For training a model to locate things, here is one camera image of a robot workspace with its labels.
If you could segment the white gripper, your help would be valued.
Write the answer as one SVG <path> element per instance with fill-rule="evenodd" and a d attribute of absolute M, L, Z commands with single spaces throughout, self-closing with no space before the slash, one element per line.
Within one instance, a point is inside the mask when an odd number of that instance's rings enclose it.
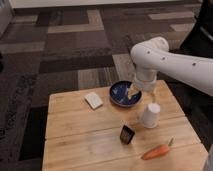
<path fill-rule="evenodd" d="M 157 80 L 157 72 L 152 69 L 147 68 L 137 68 L 134 81 L 130 88 L 128 89 L 128 99 L 131 99 L 133 95 L 137 94 L 140 91 L 152 91 L 155 88 Z M 155 92 L 151 93 L 152 103 L 156 103 Z"/>

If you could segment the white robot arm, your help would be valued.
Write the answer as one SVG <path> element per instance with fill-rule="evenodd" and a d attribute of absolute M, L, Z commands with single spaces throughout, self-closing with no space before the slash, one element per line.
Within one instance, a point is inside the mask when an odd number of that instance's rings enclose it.
<path fill-rule="evenodd" d="M 161 72 L 213 97 L 211 58 L 171 53 L 168 41 L 163 37 L 135 44 L 130 57 L 135 64 L 131 95 L 136 91 L 153 91 L 157 73 Z"/>

